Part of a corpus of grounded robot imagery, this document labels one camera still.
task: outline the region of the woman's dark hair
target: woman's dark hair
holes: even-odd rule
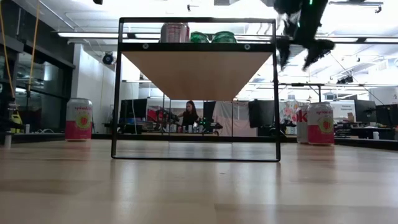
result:
[[[187,102],[187,104],[191,104],[191,106],[192,106],[192,115],[195,115],[195,116],[198,116],[198,114],[197,114],[197,108],[195,107],[195,104],[193,103],[193,101],[192,100],[190,100],[190,101],[188,101]]]

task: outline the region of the rectangular frame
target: rectangular frame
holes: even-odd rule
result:
[[[151,46],[151,50],[157,51],[168,51],[175,50],[184,51],[248,51],[244,48],[244,44],[189,44],[189,43],[160,43],[160,44],[145,44],[145,43],[123,43],[123,27],[125,23],[133,22],[201,22],[201,23],[268,23],[272,24],[272,38],[270,44],[250,44],[253,52],[271,52],[272,53],[272,64],[273,64],[273,84],[274,84],[274,110],[275,120],[279,121],[279,90],[278,90],[278,71],[277,71],[277,56],[276,56],[276,20],[275,19],[258,19],[258,18],[212,18],[212,17],[122,17],[119,20],[119,31],[118,31],[118,52],[116,58],[116,77],[115,77],[115,92],[114,92],[114,113],[113,113],[113,124],[112,124],[112,145],[111,145],[111,157],[113,159],[157,159],[157,160],[180,160],[180,161],[241,161],[241,162],[279,162],[280,161],[280,123],[275,122],[275,159],[214,159],[214,158],[180,158],[180,157],[121,157],[117,156],[117,141],[118,141],[118,111],[119,111],[119,95],[120,95],[120,84],[121,84],[121,58],[122,51],[135,51],[143,50],[143,44]],[[173,136],[165,136],[168,140],[171,140]]]

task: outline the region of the woman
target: woman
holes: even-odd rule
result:
[[[192,100],[187,102],[184,113],[180,113],[178,117],[182,117],[182,126],[193,125],[198,120],[197,109]]]

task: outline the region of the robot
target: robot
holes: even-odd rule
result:
[[[335,48],[330,40],[315,40],[328,0],[275,0],[274,9],[284,19],[284,37],[277,39],[279,64],[285,68],[290,55],[290,39],[308,49],[303,70]]]

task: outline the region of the green jar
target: green jar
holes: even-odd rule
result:
[[[230,31],[221,31],[213,36],[212,43],[236,43],[234,33]]]
[[[191,43],[210,43],[209,37],[201,32],[191,33]]]

